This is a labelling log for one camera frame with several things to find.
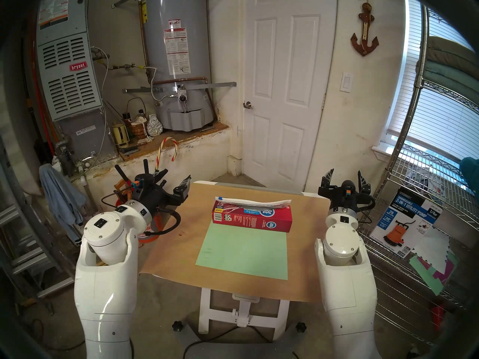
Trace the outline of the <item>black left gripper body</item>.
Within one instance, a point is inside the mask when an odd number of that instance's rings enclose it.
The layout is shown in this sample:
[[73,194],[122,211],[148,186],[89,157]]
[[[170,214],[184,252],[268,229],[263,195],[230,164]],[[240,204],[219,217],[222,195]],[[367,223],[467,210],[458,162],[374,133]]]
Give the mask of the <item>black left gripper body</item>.
[[135,181],[139,187],[133,189],[132,200],[144,205],[151,215],[157,212],[157,208],[177,206],[173,194],[167,193],[161,185],[153,184],[153,174],[138,174]]

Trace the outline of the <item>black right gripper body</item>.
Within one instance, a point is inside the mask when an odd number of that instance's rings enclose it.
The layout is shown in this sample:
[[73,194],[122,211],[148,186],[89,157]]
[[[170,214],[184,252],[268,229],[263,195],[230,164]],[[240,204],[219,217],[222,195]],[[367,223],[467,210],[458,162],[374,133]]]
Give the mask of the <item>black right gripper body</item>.
[[330,209],[342,207],[358,213],[373,209],[376,205],[370,194],[360,194],[354,185],[334,186],[333,190],[322,190],[319,187],[318,195],[330,199]]

